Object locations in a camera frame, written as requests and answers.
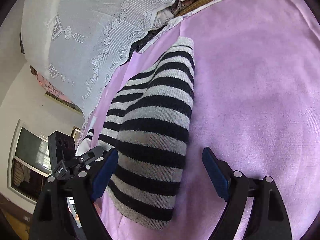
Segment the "black grey striped sweater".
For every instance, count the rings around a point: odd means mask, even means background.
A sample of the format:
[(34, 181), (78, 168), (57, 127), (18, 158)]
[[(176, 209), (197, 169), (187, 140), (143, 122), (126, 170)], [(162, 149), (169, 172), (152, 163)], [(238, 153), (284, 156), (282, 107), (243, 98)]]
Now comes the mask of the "black grey striped sweater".
[(106, 188), (117, 210), (153, 230), (171, 221), (194, 102), (194, 43), (179, 37), (115, 95), (97, 144), (118, 152)]

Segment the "white folded garment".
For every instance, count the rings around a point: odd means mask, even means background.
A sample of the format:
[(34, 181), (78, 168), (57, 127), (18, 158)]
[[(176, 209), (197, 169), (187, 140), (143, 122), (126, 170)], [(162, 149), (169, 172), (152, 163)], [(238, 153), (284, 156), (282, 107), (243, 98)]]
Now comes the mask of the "white folded garment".
[(90, 129), (84, 139), (80, 142), (75, 155), (81, 156), (91, 149), (91, 141), (93, 139), (94, 129)]

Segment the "pink purple bed sheet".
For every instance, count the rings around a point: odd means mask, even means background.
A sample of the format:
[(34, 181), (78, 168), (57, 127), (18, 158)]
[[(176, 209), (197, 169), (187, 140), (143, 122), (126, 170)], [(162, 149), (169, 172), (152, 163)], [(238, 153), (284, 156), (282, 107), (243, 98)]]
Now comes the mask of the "pink purple bed sheet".
[(251, 178), (272, 176), (293, 239), (319, 221), (319, 0), (223, 0), (183, 19), (119, 67), (94, 111), (95, 133), (125, 82), (180, 36), (194, 41), (195, 98), (187, 164), (163, 230), (121, 215), (110, 197), (101, 220), (113, 239), (208, 239), (225, 202), (202, 163), (210, 147)]

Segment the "white lace cover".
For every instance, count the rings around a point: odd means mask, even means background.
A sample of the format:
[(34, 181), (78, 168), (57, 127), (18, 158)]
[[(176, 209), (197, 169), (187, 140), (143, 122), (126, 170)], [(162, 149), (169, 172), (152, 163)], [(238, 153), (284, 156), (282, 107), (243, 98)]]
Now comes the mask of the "white lace cover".
[(89, 117), (131, 45), (176, 0), (25, 0), (28, 63)]

